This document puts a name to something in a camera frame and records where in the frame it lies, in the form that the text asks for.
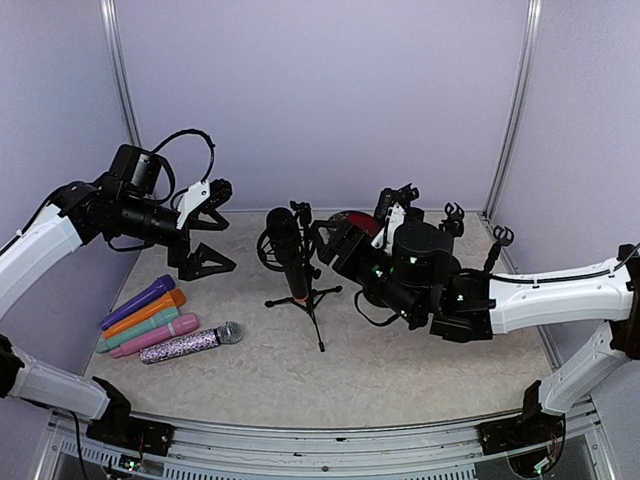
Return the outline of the black microphone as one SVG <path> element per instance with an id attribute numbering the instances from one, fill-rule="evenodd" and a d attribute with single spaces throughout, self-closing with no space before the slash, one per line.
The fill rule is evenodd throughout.
<path id="1" fill-rule="evenodd" d="M 303 244 L 293 213 L 284 207 L 271 210 L 266 217 L 266 235 L 276 262 L 283 269 L 292 297 L 297 302 L 305 302 L 309 291 L 304 271 Z"/>

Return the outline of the black tripod mic stand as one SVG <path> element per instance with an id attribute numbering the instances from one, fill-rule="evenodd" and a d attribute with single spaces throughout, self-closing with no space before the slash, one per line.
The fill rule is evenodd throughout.
<path id="1" fill-rule="evenodd" d="M 302 311 L 305 312 L 306 315 L 309 316 L 311 322 L 314 326 L 318 348 L 321 352 L 325 351 L 325 345 L 323 343 L 319 325 L 317 322 L 315 309 L 319 305 L 319 303 L 324 299 L 324 297 L 328 294 L 338 294 L 342 291 L 342 287 L 340 285 L 335 286 L 333 288 L 328 289 L 315 289 L 313 287 L 313 282 L 318 280 L 321 276 L 321 270 L 316 268 L 311 264 L 311 259 L 316 251 L 314 241 L 311 235 L 311 223 L 312 223 L 312 209 L 309 203 L 307 202 L 295 202 L 291 201 L 288 207 L 284 207 L 289 209 L 294 218 L 297 220 L 299 231 L 302 239 L 302 250 L 304 255 L 304 271 L 305 278 L 307 280 L 307 286 L 309 291 L 309 296 L 305 302 L 297 302 L 291 295 L 288 297 L 283 297 L 277 300 L 266 300 L 264 302 L 264 306 L 266 308 L 273 308 L 275 306 L 291 304 Z M 268 238 L 266 235 L 266 220 L 265 220 L 265 229 L 261 232 L 258 237 L 256 244 L 256 252 L 260 263 L 270 271 L 276 273 L 282 273 L 282 267 L 276 262 L 275 255 L 273 250 L 269 246 Z"/>

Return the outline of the purple microphone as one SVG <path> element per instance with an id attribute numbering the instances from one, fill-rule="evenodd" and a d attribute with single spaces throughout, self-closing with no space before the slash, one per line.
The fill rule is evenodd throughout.
<path id="1" fill-rule="evenodd" d="M 171 275 L 165 274 L 158 277 L 149 287 L 126 301 L 121 306 L 112 310 L 100 323 L 102 331 L 115 325 L 127 316 L 136 313 L 143 307 L 162 297 L 165 293 L 175 288 L 175 281 Z"/>

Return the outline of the orange microphone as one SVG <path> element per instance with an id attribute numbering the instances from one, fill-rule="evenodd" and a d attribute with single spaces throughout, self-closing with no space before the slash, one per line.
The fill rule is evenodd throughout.
<path id="1" fill-rule="evenodd" d="M 173 289 L 162 295 L 159 299 L 154 300 L 149 305 L 143 307 L 139 311 L 125 317 L 123 320 L 109 327 L 104 333 L 104 338 L 109 339 L 116 334 L 120 334 L 136 326 L 137 324 L 148 320 L 161 311 L 173 307 L 181 307 L 185 304 L 185 302 L 186 297 L 184 295 L 184 292 L 179 288 Z"/>

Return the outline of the teal microphone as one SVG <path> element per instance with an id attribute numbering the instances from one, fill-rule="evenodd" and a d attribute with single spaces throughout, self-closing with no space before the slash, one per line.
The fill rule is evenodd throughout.
<path id="1" fill-rule="evenodd" d="M 167 323 L 175 320 L 180 315 L 180 312 L 177 307 L 170 307 L 160 311 L 149 319 L 119 333 L 110 338 L 105 338 L 101 342 L 99 342 L 96 346 L 97 353 L 105 353 L 109 352 L 117 347 L 119 347 L 122 343 L 135 339 L 143 334 L 148 333 L 149 331 L 166 325 Z"/>

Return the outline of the pink microphone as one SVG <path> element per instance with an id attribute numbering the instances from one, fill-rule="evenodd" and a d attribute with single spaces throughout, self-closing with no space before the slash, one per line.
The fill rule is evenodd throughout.
<path id="1" fill-rule="evenodd" d="M 137 338 L 124 342 L 119 347 L 111 350 L 109 356 L 111 358 L 120 358 L 133 355 L 145 348 L 160 344 L 174 337 L 194 332 L 199 327 L 200 321 L 196 315 L 186 314 Z"/>

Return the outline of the tall black stand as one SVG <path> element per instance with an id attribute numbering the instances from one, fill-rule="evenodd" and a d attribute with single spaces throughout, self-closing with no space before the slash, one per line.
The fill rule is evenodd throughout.
<path id="1" fill-rule="evenodd" d="M 400 204 L 403 208 L 409 208 L 411 203 L 419 197 L 419 189 L 409 183 L 396 191 L 395 202 Z"/>

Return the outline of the glitter silver-head microphone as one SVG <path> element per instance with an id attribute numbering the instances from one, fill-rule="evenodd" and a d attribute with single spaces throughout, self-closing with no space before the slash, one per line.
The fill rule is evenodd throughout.
<path id="1" fill-rule="evenodd" d="M 236 322 L 225 322 L 217 328 L 180 336 L 142 349 L 139 358 L 145 365 L 173 360 L 219 346 L 239 343 L 244 336 L 243 327 Z"/>

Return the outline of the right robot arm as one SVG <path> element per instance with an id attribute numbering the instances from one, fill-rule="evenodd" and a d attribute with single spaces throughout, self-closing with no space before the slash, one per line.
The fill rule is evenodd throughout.
<path id="1" fill-rule="evenodd" d="M 595 320 L 591 338 L 558 370 L 530 385 L 520 414 L 482 423 L 485 454 L 555 439 L 573 404 L 622 365 L 639 356 L 639 250 L 620 246 L 615 257 L 573 270 L 495 274 L 513 240 L 498 227 L 481 269 L 464 268 L 455 241 L 464 211 L 445 207 L 438 225 L 413 206 L 416 188 L 385 189 L 372 214 L 344 212 L 311 225 L 321 262 L 358 284 L 371 304 L 416 330 L 456 343 L 489 340 L 516 330 Z"/>

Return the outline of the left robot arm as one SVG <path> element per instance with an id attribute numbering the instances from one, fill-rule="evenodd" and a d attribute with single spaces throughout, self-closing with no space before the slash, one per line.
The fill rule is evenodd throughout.
<path id="1" fill-rule="evenodd" d="M 155 199 L 158 177 L 174 176 L 157 150 L 121 145 L 111 166 L 93 181 L 63 185 L 43 201 L 27 225 L 1 249 L 1 312 L 11 312 L 62 263 L 98 237 L 162 246 L 167 264 L 182 281 L 228 273 L 230 258 L 206 244 L 191 245 L 191 233 L 222 231 L 228 224 L 219 207 L 232 195 L 225 179 L 204 177 L 186 188 L 177 205 Z M 87 378 L 48 363 L 1 338 L 1 395 L 70 414 L 87 423 L 90 439 L 139 453 L 164 455 L 172 426 L 144 420 L 109 381 Z"/>

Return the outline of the red floral round plate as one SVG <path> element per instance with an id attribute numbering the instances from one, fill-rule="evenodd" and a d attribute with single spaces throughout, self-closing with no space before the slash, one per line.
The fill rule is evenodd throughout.
<path id="1" fill-rule="evenodd" d="M 338 212 L 331 215 L 329 220 L 333 222 L 349 222 L 366 232 L 371 237 L 375 237 L 381 229 L 381 224 L 378 220 L 376 220 L 372 215 L 361 211 L 347 210 Z"/>

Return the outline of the left aluminium corner post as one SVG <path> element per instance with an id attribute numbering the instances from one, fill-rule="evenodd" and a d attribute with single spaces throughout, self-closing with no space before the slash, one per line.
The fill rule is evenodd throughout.
<path id="1" fill-rule="evenodd" d="M 126 60 L 121 39 L 117 5 L 114 0 L 100 0 L 100 13 L 107 44 L 108 55 L 114 74 L 116 92 L 129 143 L 146 147 L 135 112 L 130 88 Z"/>

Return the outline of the aluminium corner post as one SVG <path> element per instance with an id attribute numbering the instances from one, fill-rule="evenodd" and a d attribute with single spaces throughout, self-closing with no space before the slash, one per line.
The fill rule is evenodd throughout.
<path id="1" fill-rule="evenodd" d="M 500 147 L 498 163 L 482 210 L 483 217 L 487 222 L 492 222 L 496 216 L 500 198 L 506 185 L 509 167 L 512 162 L 521 118 L 525 109 L 530 76 L 534 64 L 542 10 L 542 0 L 530 0 L 527 3 L 526 22 L 516 72 L 514 92 Z"/>
<path id="2" fill-rule="evenodd" d="M 117 5 L 114 0 L 100 0 L 100 13 L 107 44 L 108 55 L 114 74 L 116 92 L 129 143 L 146 147 L 135 112 L 130 88 L 126 60 L 121 39 Z"/>

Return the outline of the right aluminium corner post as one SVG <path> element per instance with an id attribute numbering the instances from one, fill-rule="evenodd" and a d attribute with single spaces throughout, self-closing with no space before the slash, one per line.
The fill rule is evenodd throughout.
<path id="1" fill-rule="evenodd" d="M 482 210 L 483 217 L 487 222 L 492 222 L 496 216 L 500 198 L 506 185 L 509 167 L 512 162 L 521 118 L 525 109 L 530 76 L 534 64 L 542 10 L 542 0 L 530 0 L 527 3 L 526 22 L 516 72 L 514 92 L 500 147 L 498 163 Z"/>

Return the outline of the aluminium front rail frame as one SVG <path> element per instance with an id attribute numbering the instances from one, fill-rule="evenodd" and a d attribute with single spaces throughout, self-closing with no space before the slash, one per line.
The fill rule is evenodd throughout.
<path id="1" fill-rule="evenodd" d="M 167 418 L 174 428 L 165 456 L 145 454 L 138 472 L 119 467 L 128 450 L 76 440 L 66 414 L 53 414 L 36 454 L 33 479 L 107 468 L 134 479 L 474 479 L 512 476 L 512 454 L 483 453 L 483 417 L 376 428 L 276 428 Z"/>

